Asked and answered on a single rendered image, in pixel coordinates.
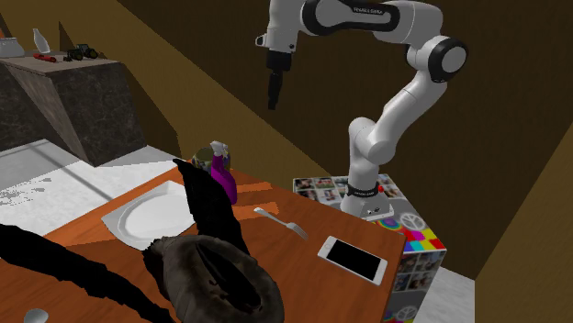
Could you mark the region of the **silver fork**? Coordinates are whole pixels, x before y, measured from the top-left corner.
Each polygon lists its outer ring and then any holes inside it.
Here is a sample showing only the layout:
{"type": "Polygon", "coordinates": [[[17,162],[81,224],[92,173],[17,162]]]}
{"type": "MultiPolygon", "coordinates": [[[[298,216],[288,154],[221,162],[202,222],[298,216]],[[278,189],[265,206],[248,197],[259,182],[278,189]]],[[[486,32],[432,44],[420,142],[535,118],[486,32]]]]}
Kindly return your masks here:
{"type": "Polygon", "coordinates": [[[304,240],[307,240],[309,238],[308,234],[302,229],[302,227],[300,227],[298,224],[294,222],[284,222],[260,207],[256,207],[253,211],[259,215],[263,215],[265,217],[272,219],[273,221],[285,226],[286,228],[293,230],[304,240]]]}

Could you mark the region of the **dark stone counter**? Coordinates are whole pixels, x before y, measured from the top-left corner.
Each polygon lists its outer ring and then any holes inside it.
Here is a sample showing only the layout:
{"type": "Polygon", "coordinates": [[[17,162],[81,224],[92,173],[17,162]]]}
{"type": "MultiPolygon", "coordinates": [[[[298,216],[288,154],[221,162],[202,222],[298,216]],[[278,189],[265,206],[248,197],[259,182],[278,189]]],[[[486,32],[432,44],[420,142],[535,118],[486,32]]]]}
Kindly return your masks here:
{"type": "Polygon", "coordinates": [[[7,71],[64,142],[99,166],[146,146],[123,65],[87,44],[64,54],[0,58],[7,71]]]}

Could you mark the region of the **purple spray bottle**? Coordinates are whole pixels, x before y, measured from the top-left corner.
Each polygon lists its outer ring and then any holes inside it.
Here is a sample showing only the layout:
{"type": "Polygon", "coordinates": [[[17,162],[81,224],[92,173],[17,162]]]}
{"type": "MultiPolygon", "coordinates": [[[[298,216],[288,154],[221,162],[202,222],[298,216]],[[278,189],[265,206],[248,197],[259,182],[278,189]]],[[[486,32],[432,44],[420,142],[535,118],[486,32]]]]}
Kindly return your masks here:
{"type": "Polygon", "coordinates": [[[210,147],[213,150],[211,162],[211,176],[222,185],[230,203],[234,205],[237,202],[237,185],[235,179],[230,173],[230,155],[227,144],[220,141],[212,141],[210,147]]]}

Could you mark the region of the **white square plate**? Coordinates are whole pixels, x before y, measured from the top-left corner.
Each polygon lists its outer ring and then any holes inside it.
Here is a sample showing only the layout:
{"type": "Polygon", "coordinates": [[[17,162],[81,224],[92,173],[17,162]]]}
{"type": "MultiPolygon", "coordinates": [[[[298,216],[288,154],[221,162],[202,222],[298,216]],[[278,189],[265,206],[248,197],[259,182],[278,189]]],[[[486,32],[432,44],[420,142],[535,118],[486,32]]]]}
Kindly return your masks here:
{"type": "Polygon", "coordinates": [[[139,251],[155,239],[175,237],[195,224],[185,187],[167,181],[101,218],[124,244],[139,251]]]}

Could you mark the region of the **olive round jar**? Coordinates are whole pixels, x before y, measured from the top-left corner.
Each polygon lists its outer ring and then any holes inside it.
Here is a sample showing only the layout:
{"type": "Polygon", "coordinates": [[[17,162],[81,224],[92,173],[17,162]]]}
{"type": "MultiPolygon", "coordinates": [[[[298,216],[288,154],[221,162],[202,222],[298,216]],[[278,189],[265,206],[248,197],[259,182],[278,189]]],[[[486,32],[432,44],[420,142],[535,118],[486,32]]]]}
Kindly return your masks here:
{"type": "MultiPolygon", "coordinates": [[[[204,171],[211,173],[211,164],[213,158],[214,151],[211,147],[204,147],[201,148],[196,152],[196,154],[192,157],[191,163],[199,168],[203,169],[204,171]]],[[[224,168],[229,171],[230,170],[230,152],[225,150],[223,153],[223,166],[224,168]]]]}

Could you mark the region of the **grey rounded object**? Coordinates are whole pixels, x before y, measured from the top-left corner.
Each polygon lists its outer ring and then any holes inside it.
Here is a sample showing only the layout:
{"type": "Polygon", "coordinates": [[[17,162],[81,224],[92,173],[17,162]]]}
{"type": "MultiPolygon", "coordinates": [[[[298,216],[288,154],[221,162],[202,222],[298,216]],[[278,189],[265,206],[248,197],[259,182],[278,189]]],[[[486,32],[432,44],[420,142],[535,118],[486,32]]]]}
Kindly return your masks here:
{"type": "Polygon", "coordinates": [[[41,308],[32,308],[24,316],[23,323],[46,323],[50,315],[41,308]]]}

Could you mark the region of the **white smartphone with black screen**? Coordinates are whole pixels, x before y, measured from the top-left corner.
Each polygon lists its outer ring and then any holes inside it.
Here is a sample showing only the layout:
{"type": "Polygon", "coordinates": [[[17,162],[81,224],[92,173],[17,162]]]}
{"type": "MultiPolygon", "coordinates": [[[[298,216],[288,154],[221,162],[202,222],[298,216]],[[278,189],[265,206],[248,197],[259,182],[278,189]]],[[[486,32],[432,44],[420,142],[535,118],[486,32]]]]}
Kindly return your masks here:
{"type": "Polygon", "coordinates": [[[374,285],[381,285],[388,266],[387,260],[333,236],[323,242],[318,256],[374,285]]]}

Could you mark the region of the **patterned robot stand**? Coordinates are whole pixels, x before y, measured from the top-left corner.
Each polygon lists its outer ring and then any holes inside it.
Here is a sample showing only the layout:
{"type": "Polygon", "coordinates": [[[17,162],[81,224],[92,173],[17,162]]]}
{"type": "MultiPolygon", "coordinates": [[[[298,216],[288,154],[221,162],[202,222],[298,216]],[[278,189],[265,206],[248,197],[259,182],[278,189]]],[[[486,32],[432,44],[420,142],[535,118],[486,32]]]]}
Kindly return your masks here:
{"type": "MultiPolygon", "coordinates": [[[[364,219],[407,239],[384,323],[413,323],[444,259],[446,247],[387,174],[379,174],[377,181],[381,192],[388,197],[389,216],[364,219]]],[[[347,176],[294,178],[293,192],[341,209],[346,185],[347,176]]]]}

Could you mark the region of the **orange wooden table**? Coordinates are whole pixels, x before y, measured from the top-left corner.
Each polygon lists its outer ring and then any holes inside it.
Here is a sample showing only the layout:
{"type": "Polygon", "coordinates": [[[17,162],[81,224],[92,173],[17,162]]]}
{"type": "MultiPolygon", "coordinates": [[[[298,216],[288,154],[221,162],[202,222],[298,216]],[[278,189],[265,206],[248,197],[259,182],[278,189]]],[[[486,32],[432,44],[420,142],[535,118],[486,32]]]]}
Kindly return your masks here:
{"type": "MultiPolygon", "coordinates": [[[[404,236],[239,171],[232,174],[240,187],[233,209],[242,235],[251,255],[277,282],[286,323],[383,323],[406,242],[404,236]],[[256,207],[284,222],[298,224],[309,238],[304,240],[293,230],[255,213],[256,207]],[[371,284],[320,258],[318,251],[329,236],[387,260],[381,285],[371,284]]],[[[183,179],[172,169],[47,237],[105,264],[108,270],[140,288],[153,303],[170,308],[145,269],[140,252],[116,239],[101,221],[102,216],[166,181],[181,183],[183,179]]],[[[71,282],[60,282],[0,260],[0,323],[22,323],[31,308],[46,310],[50,315],[48,323],[147,323],[128,306],[91,297],[71,282]]]]}

